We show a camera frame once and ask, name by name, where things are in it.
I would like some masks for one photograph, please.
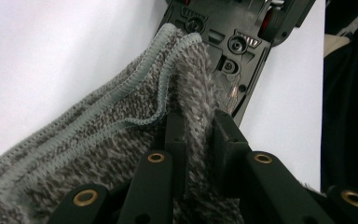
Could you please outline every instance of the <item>black fabric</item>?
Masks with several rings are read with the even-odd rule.
[[[324,59],[322,191],[358,188],[358,30]]]

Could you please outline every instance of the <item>gray knit fabric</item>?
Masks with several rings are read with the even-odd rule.
[[[46,223],[63,196],[88,183],[113,189],[181,109],[186,121],[188,193],[174,223],[243,223],[237,201],[213,185],[208,141],[219,92],[199,35],[164,25],[120,74],[0,157],[0,223]]]

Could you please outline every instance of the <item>white background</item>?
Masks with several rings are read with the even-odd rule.
[[[165,0],[0,0],[0,155],[120,72]],[[241,124],[253,150],[320,184],[324,1],[274,48]]]

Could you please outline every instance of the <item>heathered fabric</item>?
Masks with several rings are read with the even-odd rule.
[[[243,223],[237,201],[218,195],[208,148],[219,91],[199,35],[164,25],[120,74],[0,157],[0,223],[46,223],[71,189],[113,189],[180,109],[186,122],[188,192],[174,223]]]

